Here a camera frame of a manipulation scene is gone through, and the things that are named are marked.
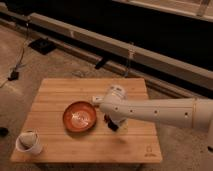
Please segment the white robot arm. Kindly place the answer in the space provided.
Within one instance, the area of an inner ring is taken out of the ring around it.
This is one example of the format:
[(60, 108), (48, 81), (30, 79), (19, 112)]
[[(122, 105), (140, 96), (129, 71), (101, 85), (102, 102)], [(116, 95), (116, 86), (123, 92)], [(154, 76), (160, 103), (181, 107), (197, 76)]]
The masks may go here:
[(117, 127), (125, 119), (131, 118), (206, 131), (207, 149), (209, 152), (213, 151), (213, 100), (211, 99), (128, 100), (124, 88), (113, 85), (103, 97), (100, 110), (107, 114)]

